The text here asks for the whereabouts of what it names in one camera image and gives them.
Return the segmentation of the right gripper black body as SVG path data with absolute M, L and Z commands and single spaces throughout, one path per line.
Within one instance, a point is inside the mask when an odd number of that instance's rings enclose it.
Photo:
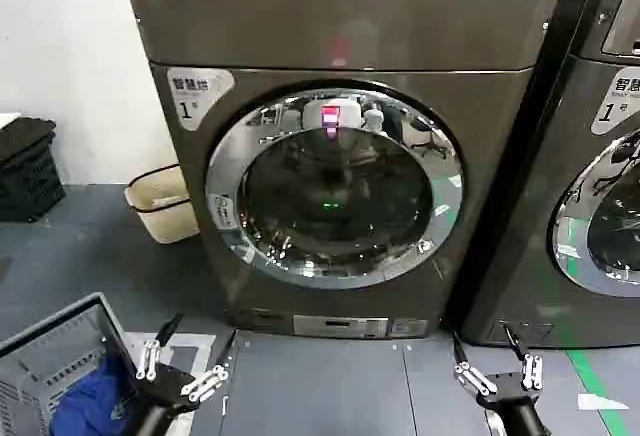
M 523 405 L 527 402 L 535 404 L 538 400 L 538 391 L 534 387 L 524 387 L 522 372 L 490 374 L 486 378 L 496 386 L 497 391 L 482 396 L 484 409 L 501 409 L 503 406 Z

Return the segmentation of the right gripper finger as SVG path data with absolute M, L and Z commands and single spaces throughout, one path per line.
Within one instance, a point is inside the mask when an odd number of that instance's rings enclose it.
M 467 358 L 461 339 L 453 333 L 454 376 L 456 380 L 473 396 L 495 394 L 495 383 L 481 371 L 472 366 Z
M 543 359 L 531 353 L 524 339 L 508 324 L 502 325 L 509 347 L 521 363 L 521 386 L 524 389 L 541 389 L 543 379 Z

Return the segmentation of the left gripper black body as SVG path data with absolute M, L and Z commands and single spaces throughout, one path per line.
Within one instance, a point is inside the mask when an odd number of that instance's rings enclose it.
M 184 386 L 193 383 L 196 378 L 174 366 L 159 363 L 153 381 L 141 381 L 141 405 L 160 408 L 170 414 L 184 414 L 197 410 L 199 402 L 192 402 L 188 395 L 181 393 Z

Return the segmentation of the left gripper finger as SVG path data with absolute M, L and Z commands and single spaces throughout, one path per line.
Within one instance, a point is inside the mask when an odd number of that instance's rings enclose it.
M 181 314 L 177 313 L 165 322 L 152 339 L 145 340 L 136 366 L 136 379 L 154 381 L 157 377 L 161 350 L 167 345 L 181 323 Z
M 188 384 L 182 386 L 180 395 L 189 401 L 206 401 L 229 379 L 232 371 L 232 350 L 235 345 L 235 331 L 227 338 L 214 366 Z

